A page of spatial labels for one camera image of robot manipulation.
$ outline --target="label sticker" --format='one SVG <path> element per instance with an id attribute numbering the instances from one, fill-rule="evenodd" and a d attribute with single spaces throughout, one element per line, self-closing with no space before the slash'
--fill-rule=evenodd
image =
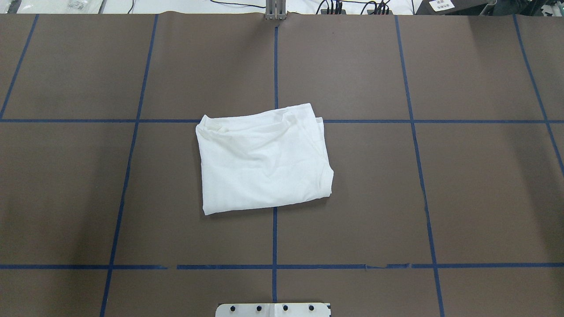
<path id="1" fill-rule="evenodd" d="M 69 0 L 67 7 L 71 8 L 71 9 L 77 9 L 77 10 L 84 10 L 84 5 L 85 3 L 88 3 L 88 1 L 80 1 L 80 0 Z"/>
<path id="2" fill-rule="evenodd" d="M 429 4 L 431 5 L 431 8 L 435 10 L 435 12 L 452 9 L 455 7 L 455 5 L 452 4 L 451 0 L 433 0 L 429 1 Z"/>

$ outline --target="folded white shirt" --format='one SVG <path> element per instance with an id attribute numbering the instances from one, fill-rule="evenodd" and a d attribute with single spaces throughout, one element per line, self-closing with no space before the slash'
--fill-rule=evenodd
<path id="1" fill-rule="evenodd" d="M 296 204 L 331 194 L 323 119 L 311 104 L 196 126 L 204 214 Z"/>

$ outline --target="grid line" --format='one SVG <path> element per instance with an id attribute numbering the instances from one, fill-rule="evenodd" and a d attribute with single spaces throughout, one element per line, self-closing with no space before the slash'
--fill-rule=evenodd
<path id="1" fill-rule="evenodd" d="M 278 26 L 274 27 L 274 109 L 278 109 Z M 272 302 L 278 302 L 278 207 L 272 208 Z"/>
<path id="2" fill-rule="evenodd" d="M 200 119 L 0 119 L 6 123 L 200 123 Z M 325 124 L 410 124 L 409 119 L 324 119 Z M 564 120 L 443 120 L 413 119 L 416 124 L 564 124 Z"/>
<path id="3" fill-rule="evenodd" d="M 10 95 L 12 94 L 12 89 L 14 88 L 14 84 L 16 83 L 17 74 L 20 72 L 20 67 L 22 62 L 24 61 L 25 53 L 28 51 L 29 42 L 32 40 L 33 31 L 35 30 L 35 26 L 37 24 L 37 19 L 39 19 L 39 14 L 36 14 L 33 18 L 33 24 L 31 29 L 29 30 L 28 38 L 25 40 L 24 49 L 21 51 L 20 59 L 17 61 L 16 70 L 14 71 L 14 76 L 12 76 L 12 81 L 10 82 L 10 86 L 8 87 L 8 91 L 6 92 L 6 98 L 4 98 L 4 103 L 2 104 L 2 109 L 0 110 L 0 119 L 4 116 L 4 112 L 6 111 L 6 107 L 8 106 L 8 101 L 10 100 Z"/>
<path id="4" fill-rule="evenodd" d="M 155 20 L 153 22 L 153 32 L 151 33 L 151 41 L 149 43 L 149 52 L 147 54 L 147 63 L 145 65 L 145 74 L 143 75 L 143 83 L 141 85 L 141 93 L 139 95 L 139 105 L 137 107 L 137 117 L 135 119 L 135 128 L 133 128 L 133 137 L 131 139 L 131 147 L 129 149 L 129 157 L 127 158 L 127 167 L 125 170 L 125 179 L 124 179 L 124 187 L 121 192 L 121 200 L 120 200 L 120 209 L 117 214 L 116 220 L 116 230 L 113 236 L 113 243 L 112 243 L 112 253 L 110 254 L 109 259 L 109 267 L 108 267 L 108 274 L 106 276 L 106 282 L 104 287 L 104 296 L 102 298 L 102 307 L 100 308 L 100 317 L 104 317 L 105 315 L 105 308 L 106 304 L 108 303 L 108 293 L 109 293 L 109 286 L 112 281 L 112 271 L 113 271 L 113 264 L 116 258 L 116 249 L 117 249 L 117 242 L 118 238 L 120 237 L 120 227 L 121 227 L 121 219 L 124 214 L 124 205 L 125 205 L 125 193 L 127 191 L 127 185 L 129 183 L 129 174 L 131 172 L 131 159 L 133 158 L 133 150 L 135 148 L 135 141 L 137 139 L 137 131 L 139 129 L 139 120 L 141 118 L 141 110 L 143 108 L 143 98 L 145 95 L 145 88 L 147 85 L 147 77 L 149 75 L 149 66 L 151 65 L 151 54 L 153 52 L 153 44 L 155 42 L 155 33 L 157 30 L 157 23 L 158 23 L 158 14 L 155 14 Z"/>
<path id="5" fill-rule="evenodd" d="M 411 122 L 411 134 L 413 136 L 413 146 L 415 148 L 415 158 L 417 160 L 417 170 L 419 173 L 419 183 L 421 185 L 421 190 L 423 193 L 423 201 L 425 205 L 425 217 L 427 218 L 427 235 L 429 237 L 429 247 L 431 251 L 431 260 L 433 262 L 433 274 L 435 276 L 435 288 L 437 289 L 437 301 L 439 305 L 439 313 L 440 317 L 444 317 L 444 306 L 443 306 L 443 295 L 440 289 L 440 280 L 439 280 L 439 270 L 436 268 L 437 265 L 437 256 L 435 254 L 435 243 L 433 240 L 433 229 L 431 227 L 431 216 L 429 214 L 429 204 L 427 202 L 427 192 L 425 190 L 425 179 L 423 178 L 423 169 L 421 167 L 421 157 L 419 155 L 419 144 L 417 142 L 417 131 L 415 130 L 415 120 L 413 117 L 413 108 L 411 105 L 411 95 L 409 94 L 409 84 L 407 81 L 407 71 L 406 71 L 406 61 L 403 55 L 403 47 L 402 47 L 402 35 L 399 28 L 399 19 L 397 15 L 394 15 L 395 20 L 395 29 L 398 36 L 398 49 L 399 49 L 399 57 L 402 62 L 402 72 L 403 72 L 403 83 L 406 90 L 406 98 L 407 98 L 407 108 L 409 111 L 409 120 Z"/>
<path id="6" fill-rule="evenodd" d="M 0 111 L 0 122 L 12 122 L 12 123 L 135 123 L 135 128 L 133 132 L 133 137 L 131 141 L 130 153 L 127 162 L 126 168 L 126 175 L 124 179 L 124 187 L 122 189 L 122 196 L 120 201 L 120 209 L 118 212 L 117 222 L 116 222 L 116 230 L 114 232 L 114 239 L 112 244 L 112 253 L 110 257 L 110 262 L 108 265 L 31 265 L 31 264 L 2 264 L 0 265 L 0 270 L 108 270 L 108 275 L 106 279 L 106 285 L 104 288 L 104 298 L 102 302 L 102 308 L 100 311 L 100 316 L 104 316 L 105 313 L 105 306 L 107 303 L 108 293 L 109 293 L 109 286 L 112 277 L 113 270 L 166 270 L 167 267 L 160 266 L 160 265 L 114 265 L 115 253 L 117 248 L 118 236 L 120 231 L 121 225 L 121 217 L 123 214 L 124 203 L 125 203 L 125 192 L 127 189 L 127 184 L 129 181 L 129 174 L 131 168 L 131 160 L 133 157 L 133 150 L 135 147 L 136 135 L 138 131 L 139 124 L 141 123 L 198 123 L 200 122 L 199 119 L 141 119 L 140 114 L 143 105 L 143 98 L 144 92 L 147 84 L 147 76 L 149 71 L 149 64 L 151 60 L 151 52 L 153 48 L 153 43 L 155 39 L 158 15 L 155 15 L 155 20 L 153 23 L 153 31 L 151 42 L 149 44 L 149 53 L 147 56 L 147 64 L 145 69 L 145 75 L 143 78 L 142 89 L 139 98 L 139 105 L 136 119 L 3 119 L 4 112 L 7 107 L 8 100 L 10 98 L 10 94 L 12 88 L 15 84 L 17 74 L 23 62 L 25 53 L 29 46 L 30 40 L 32 38 L 32 34 L 36 27 L 36 23 L 38 20 L 39 15 L 35 15 L 32 27 L 28 34 L 28 38 L 26 44 L 23 48 L 22 54 L 20 56 L 19 62 L 16 66 L 16 70 L 12 81 L 10 83 L 10 87 L 8 89 L 6 98 L 4 100 L 2 109 Z M 406 65 L 404 61 L 403 55 L 403 48 L 400 36 L 400 27 L 399 27 L 399 20 L 398 17 L 395 16 L 395 24 L 396 24 L 396 32 L 398 37 L 398 46 L 399 46 L 399 53 L 400 59 L 402 63 L 402 71 L 404 77 L 404 86 L 406 90 L 406 98 L 408 103 L 408 110 L 409 110 L 409 120 L 324 120 L 325 123 L 328 124 L 387 124 L 387 123 L 400 123 L 400 124 L 410 124 L 412 128 L 412 136 L 417 160 L 417 167 L 418 173 L 420 177 L 420 184 L 422 193 L 424 196 L 424 203 L 425 203 L 425 213 L 427 217 L 427 227 L 428 227 L 428 236 L 429 236 L 429 244 L 430 244 L 430 251 L 431 251 L 431 258 L 433 263 L 415 263 L 415 264 L 390 264 L 385 267 L 376 267 L 376 266 L 368 266 L 365 264 L 319 264 L 319 265 L 278 265 L 277 264 L 277 208 L 273 208 L 273 236 L 272 236 L 272 264 L 271 265 L 177 265 L 177 270 L 272 270 L 272 300 L 273 302 L 277 301 L 277 270 L 381 270 L 381 269 L 432 269 L 434 271 L 435 276 L 435 286 L 437 288 L 437 297 L 439 303 L 439 311 L 441 317 L 444 316 L 444 308 L 442 302 L 442 292 L 440 289 L 440 281 L 439 281 L 439 269 L 464 269 L 464 268 L 538 268 L 538 267 L 556 267 L 556 268 L 564 268 L 564 263 L 562 262 L 522 262 L 522 263 L 437 263 L 436 254 L 434 250 L 434 243 L 433 243 L 433 234 L 431 229 L 431 221 L 429 215 L 429 208 L 428 202 L 426 197 L 425 191 L 425 182 L 422 173 L 421 167 L 421 160 L 420 154 L 418 150 L 418 143 L 417 143 L 417 136 L 416 136 L 416 124 L 546 124 L 548 133 L 550 135 L 550 139 L 555 150 L 555 153 L 558 158 L 558 163 L 561 168 L 561 172 L 564 175 L 564 165 L 562 163 L 562 158 L 559 154 L 558 147 L 556 145 L 556 141 L 554 139 L 554 135 L 550 124 L 562 124 L 564 120 L 548 120 L 547 113 L 544 109 L 544 105 L 538 91 L 532 70 L 528 63 L 528 58 L 525 52 L 525 48 L 523 45 L 523 41 L 521 38 L 521 33 L 518 26 L 518 21 L 515 15 L 513 15 L 514 25 L 517 32 L 519 45 L 521 47 L 521 51 L 523 54 L 523 59 L 525 61 L 525 65 L 527 67 L 532 85 L 535 90 L 535 94 L 537 100 L 539 102 L 539 107 L 543 113 L 543 120 L 417 120 L 413 117 L 412 111 L 412 104 L 411 104 L 411 96 L 409 94 L 409 87 L 407 81 L 407 71 Z M 275 41 L 274 41 L 274 104 L 275 109 L 278 109 L 278 77 L 277 77 L 277 67 L 278 67 L 278 27 L 275 27 Z"/>
<path id="7" fill-rule="evenodd" d="M 168 270 L 162 265 L 73 265 L 73 264 L 1 264 L 0 270 Z M 270 264 L 176 265 L 176 270 L 272 270 Z M 505 263 L 403 263 L 386 266 L 366 264 L 278 264 L 278 270 L 402 270 L 445 268 L 564 268 L 564 262 L 505 262 Z"/>
<path id="8" fill-rule="evenodd" d="M 532 74 L 531 66 L 529 65 L 527 53 L 525 52 L 525 46 L 523 45 L 523 39 L 521 38 L 521 31 L 519 30 L 519 22 L 517 21 L 517 15 L 513 15 L 513 24 L 515 24 L 515 31 L 517 32 L 517 39 L 519 40 L 519 46 L 521 47 L 521 53 L 523 54 L 523 60 L 525 61 L 525 66 L 527 67 L 527 71 L 529 74 L 529 78 L 531 79 L 531 84 L 533 89 L 535 90 L 536 100 L 539 102 L 539 107 L 541 112 L 543 113 L 544 123 L 547 126 L 548 135 L 550 137 L 550 141 L 552 142 L 552 147 L 554 148 L 554 152 L 556 153 L 556 158 L 558 159 L 558 164 L 560 166 L 560 172 L 562 176 L 564 176 L 564 164 L 562 163 L 562 157 L 560 156 L 560 151 L 558 150 L 558 146 L 556 145 L 556 140 L 554 139 L 554 134 L 552 133 L 552 129 L 550 128 L 550 123 L 548 121 L 547 112 L 544 109 L 543 100 L 540 97 L 539 88 L 536 85 L 535 76 Z"/>

